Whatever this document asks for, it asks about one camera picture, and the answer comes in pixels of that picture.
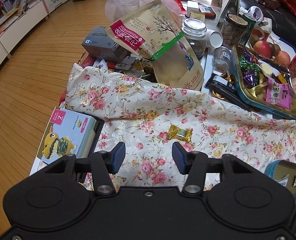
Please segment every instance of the green can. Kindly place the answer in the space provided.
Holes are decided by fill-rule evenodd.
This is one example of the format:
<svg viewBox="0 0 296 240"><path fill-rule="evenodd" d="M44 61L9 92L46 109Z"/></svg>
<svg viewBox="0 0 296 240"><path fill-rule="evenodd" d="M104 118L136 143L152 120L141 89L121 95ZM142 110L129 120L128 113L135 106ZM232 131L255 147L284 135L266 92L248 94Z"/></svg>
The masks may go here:
<svg viewBox="0 0 296 240"><path fill-rule="evenodd" d="M256 19L253 16L251 16L250 14L247 14L247 13L244 13L241 16L241 18L244 19L248 23L248 28L245 31L245 33L242 36L241 41L240 41L240 44L245 46L247 44L250 36L251 36L251 33L252 33L252 30L253 30L254 26L256 24Z"/></svg>

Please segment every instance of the yellow cartoon character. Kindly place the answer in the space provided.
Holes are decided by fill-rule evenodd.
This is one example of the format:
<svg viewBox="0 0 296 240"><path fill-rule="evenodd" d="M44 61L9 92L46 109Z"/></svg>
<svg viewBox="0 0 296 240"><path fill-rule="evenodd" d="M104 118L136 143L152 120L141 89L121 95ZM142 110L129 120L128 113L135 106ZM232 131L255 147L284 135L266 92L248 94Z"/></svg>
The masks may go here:
<svg viewBox="0 0 296 240"><path fill-rule="evenodd" d="M46 159L50 159L54 154L58 157L62 157L71 153L71 150L76 148L72 144L72 140L68 137L59 138L58 134L53 132L53 127L50 127L50 133L45 137L45 149L42 151L43 156Z"/></svg>

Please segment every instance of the floral tablecloth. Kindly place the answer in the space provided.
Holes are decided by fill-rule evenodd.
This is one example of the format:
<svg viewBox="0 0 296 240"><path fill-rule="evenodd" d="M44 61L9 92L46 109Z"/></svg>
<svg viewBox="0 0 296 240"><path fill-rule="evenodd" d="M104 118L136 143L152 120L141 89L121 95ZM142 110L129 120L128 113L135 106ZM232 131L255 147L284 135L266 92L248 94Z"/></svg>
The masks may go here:
<svg viewBox="0 0 296 240"><path fill-rule="evenodd" d="M125 185L182 188L186 177L171 157L177 140L166 138L171 124L193 129L191 142L179 141L187 151L211 158L233 154L262 172L276 159L296 163L296 121L261 118L198 91L74 64L64 107L106 121L97 151L125 142L126 158L111 175L117 190ZM208 174L205 189L218 182L218 174ZM86 184L90 187L90 176Z"/></svg>

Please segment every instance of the red apple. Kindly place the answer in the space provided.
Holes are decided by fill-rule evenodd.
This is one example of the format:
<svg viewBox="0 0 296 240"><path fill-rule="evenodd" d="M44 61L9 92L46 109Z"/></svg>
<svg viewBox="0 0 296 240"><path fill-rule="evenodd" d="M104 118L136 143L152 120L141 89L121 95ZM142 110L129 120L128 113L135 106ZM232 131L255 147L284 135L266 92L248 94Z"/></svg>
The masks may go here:
<svg viewBox="0 0 296 240"><path fill-rule="evenodd" d="M284 67L289 67L290 64L290 56L288 53L285 51L281 50L278 55L275 57L275 63L284 66Z"/></svg>
<svg viewBox="0 0 296 240"><path fill-rule="evenodd" d="M270 58L271 56L270 46L268 42L264 40L257 41L256 44L253 46L253 50L266 58Z"/></svg>

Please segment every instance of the jar lid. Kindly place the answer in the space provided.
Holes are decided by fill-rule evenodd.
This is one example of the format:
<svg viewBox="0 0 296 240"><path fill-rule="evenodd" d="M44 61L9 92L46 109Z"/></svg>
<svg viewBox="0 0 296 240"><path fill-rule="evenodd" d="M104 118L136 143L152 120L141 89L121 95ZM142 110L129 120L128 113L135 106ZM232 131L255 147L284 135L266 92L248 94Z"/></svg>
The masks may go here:
<svg viewBox="0 0 296 240"><path fill-rule="evenodd" d="M247 14L247 13L244 13L243 17L247 18L248 20L250 20L253 23L255 23L257 21L253 16L251 16L250 14Z"/></svg>
<svg viewBox="0 0 296 240"><path fill-rule="evenodd" d="M184 20L181 30L184 34L192 37L202 38L205 36L206 24L198 19L189 18Z"/></svg>
<svg viewBox="0 0 296 240"><path fill-rule="evenodd" d="M248 28L248 23L241 17L234 14L226 14L225 20L236 28L246 30Z"/></svg>

